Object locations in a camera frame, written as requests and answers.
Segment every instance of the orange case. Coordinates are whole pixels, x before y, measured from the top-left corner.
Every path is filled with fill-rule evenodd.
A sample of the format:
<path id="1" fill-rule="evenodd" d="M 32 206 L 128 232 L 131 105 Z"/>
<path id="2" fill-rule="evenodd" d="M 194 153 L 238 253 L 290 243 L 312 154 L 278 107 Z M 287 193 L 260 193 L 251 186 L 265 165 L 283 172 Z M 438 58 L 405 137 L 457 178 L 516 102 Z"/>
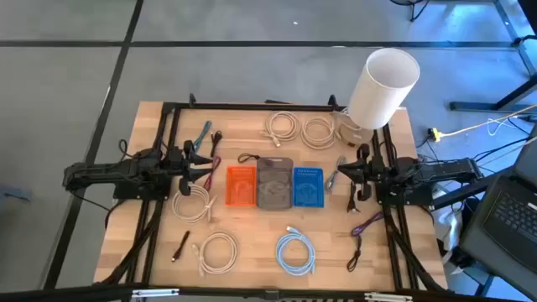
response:
<path id="1" fill-rule="evenodd" d="M 227 167 L 226 206 L 255 206 L 255 167 Z"/>

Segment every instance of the gray case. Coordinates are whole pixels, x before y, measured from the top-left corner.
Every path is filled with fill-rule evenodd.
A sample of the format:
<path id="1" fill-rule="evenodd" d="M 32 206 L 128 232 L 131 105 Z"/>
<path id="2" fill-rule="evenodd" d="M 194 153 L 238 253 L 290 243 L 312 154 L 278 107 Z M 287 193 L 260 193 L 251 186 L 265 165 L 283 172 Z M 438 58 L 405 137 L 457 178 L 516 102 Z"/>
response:
<path id="1" fill-rule="evenodd" d="M 258 208 L 286 210 L 293 206 L 293 160 L 277 157 L 258 159 Z"/>

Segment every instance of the laptop keyboard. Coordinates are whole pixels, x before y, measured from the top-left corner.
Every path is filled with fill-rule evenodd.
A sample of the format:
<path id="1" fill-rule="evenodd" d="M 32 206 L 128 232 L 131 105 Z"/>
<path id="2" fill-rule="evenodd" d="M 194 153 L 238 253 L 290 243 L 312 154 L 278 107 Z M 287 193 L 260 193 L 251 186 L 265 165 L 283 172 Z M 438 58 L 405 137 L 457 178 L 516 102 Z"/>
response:
<path id="1" fill-rule="evenodd" d="M 537 243 L 537 206 L 533 208 L 528 203 L 515 200 L 503 192 L 496 203 L 493 216 L 506 227 Z"/>

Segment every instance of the white cable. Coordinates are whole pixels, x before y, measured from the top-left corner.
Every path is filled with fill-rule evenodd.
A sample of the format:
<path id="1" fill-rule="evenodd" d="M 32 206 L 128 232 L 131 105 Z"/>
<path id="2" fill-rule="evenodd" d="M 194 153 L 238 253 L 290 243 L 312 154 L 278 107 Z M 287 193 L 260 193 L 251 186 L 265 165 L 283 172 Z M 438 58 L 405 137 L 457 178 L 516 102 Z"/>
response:
<path id="1" fill-rule="evenodd" d="M 503 120 L 503 119 L 507 119 L 507 118 L 510 118 L 510 117 L 514 117 L 514 116 L 518 115 L 518 114 L 521 113 L 521 112 L 526 112 L 526 111 L 528 111 L 529 109 L 532 109 L 532 108 L 535 108 L 535 107 L 537 107 L 537 104 L 528 106 L 528 107 L 526 107 L 526 108 L 524 108 L 524 109 L 518 110 L 517 112 L 513 112 L 513 113 L 511 113 L 511 114 L 508 114 L 508 115 L 506 115 L 505 117 L 495 118 L 495 119 L 493 119 L 493 120 L 489 120 L 489 121 L 486 121 L 486 122 L 482 122 L 482 123 L 480 123 L 480 124 L 478 124 L 478 125 L 471 126 L 471 127 L 468 127 L 468 128 L 464 128 L 464 129 L 461 129 L 461 130 L 458 130 L 458 131 L 455 131 L 455 132 L 452 132 L 452 133 L 441 133 L 441 132 L 438 132 L 438 134 L 439 134 L 439 136 L 440 136 L 441 138 L 448 137 L 448 136 L 453 136 L 453 135 L 456 135 L 456 134 L 459 134 L 459 133 L 463 133 L 463 132 L 468 131 L 468 130 L 472 130 L 472 129 L 475 129 L 475 128 L 479 128 L 479 127 L 484 126 L 484 125 L 487 125 L 487 124 L 489 124 L 489 123 L 491 123 L 491 122 L 497 122 L 497 121 L 501 121 L 501 120 Z"/>
<path id="2" fill-rule="evenodd" d="M 349 108 L 348 107 L 345 107 L 340 112 L 333 112 L 333 113 L 334 113 L 333 114 L 334 118 L 337 117 L 337 121 L 340 123 L 340 126 L 345 126 L 351 131 L 360 131 L 360 130 L 362 130 L 362 127 L 357 126 L 357 125 L 349 125 L 346 122 L 343 122 L 343 120 L 341 119 L 341 117 L 349 117 Z"/>
<path id="3" fill-rule="evenodd" d="M 205 261 L 205 248 L 207 246 L 207 243 L 210 241 L 222 238 L 229 242 L 229 245 L 232 247 L 232 256 L 229 259 L 229 262 L 224 265 L 221 268 L 213 268 L 211 265 L 207 264 Z M 225 232 L 213 232 L 209 237 L 201 244 L 201 248 L 199 248 L 197 245 L 192 244 L 192 250 L 194 251 L 194 254 L 198 257 L 198 271 L 200 272 L 200 276 L 205 276 L 205 273 L 212 273 L 212 274 L 220 274 L 220 273 L 227 273 L 229 272 L 237 262 L 238 258 L 238 244 L 235 238 L 232 236 L 226 234 Z"/>
<path id="4" fill-rule="evenodd" d="M 490 132 L 490 123 L 487 124 L 487 131 L 488 131 L 488 135 L 490 135 L 490 136 L 496 135 L 496 133 L 499 131 L 499 129 L 502 126 L 506 126 L 506 127 L 509 127 L 509 128 L 514 128 L 513 126 L 506 124 L 506 122 L 508 122 L 508 119 L 503 120 L 503 122 L 498 122 L 498 121 L 493 121 L 491 118 L 489 118 L 488 121 L 489 122 L 495 122 L 495 123 L 499 124 L 496 127 L 496 129 L 494 129 L 494 131 L 492 131 L 492 132 Z"/>
<path id="5" fill-rule="evenodd" d="M 312 138 L 308 134 L 308 127 L 313 125 L 321 125 L 328 129 L 328 136 L 325 138 Z M 300 137 L 306 146 L 315 149 L 323 150 L 331 147 L 336 141 L 336 128 L 334 126 L 334 121 L 332 123 L 328 122 L 324 117 L 311 117 L 304 124 L 302 124 L 302 130 L 300 131 Z"/>
<path id="6" fill-rule="evenodd" d="M 216 195 L 213 196 L 211 200 L 209 200 L 209 192 L 207 192 L 207 190 L 205 190 L 202 186 L 194 184 L 190 185 L 190 194 L 198 196 L 203 200 L 205 204 L 203 210 L 193 216 L 181 215 L 179 213 L 179 203 L 184 196 L 181 194 L 180 190 L 177 190 L 177 193 L 175 193 L 174 198 L 171 202 L 171 209 L 174 214 L 179 217 L 179 219 L 189 224 L 196 224 L 200 222 L 205 215 L 207 215 L 207 221 L 211 221 L 211 207 L 216 200 Z"/>
<path id="7" fill-rule="evenodd" d="M 272 129 L 272 123 L 276 117 L 282 117 L 291 122 L 291 127 L 289 130 L 283 133 L 276 133 Z M 261 131 L 260 134 L 266 138 L 271 138 L 276 147 L 281 146 L 280 141 L 288 142 L 295 139 L 299 135 L 300 131 L 300 121 L 297 116 L 292 112 L 274 112 L 265 120 L 265 129 Z"/>

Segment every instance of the blue case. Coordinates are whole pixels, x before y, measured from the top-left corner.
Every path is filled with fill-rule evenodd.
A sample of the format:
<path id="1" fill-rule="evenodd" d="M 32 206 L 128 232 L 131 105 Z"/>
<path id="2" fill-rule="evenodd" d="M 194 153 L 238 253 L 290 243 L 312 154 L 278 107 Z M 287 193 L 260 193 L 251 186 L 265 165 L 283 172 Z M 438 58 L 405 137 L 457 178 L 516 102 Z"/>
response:
<path id="1" fill-rule="evenodd" d="M 322 169 L 296 167 L 293 170 L 293 205 L 325 207 Z"/>

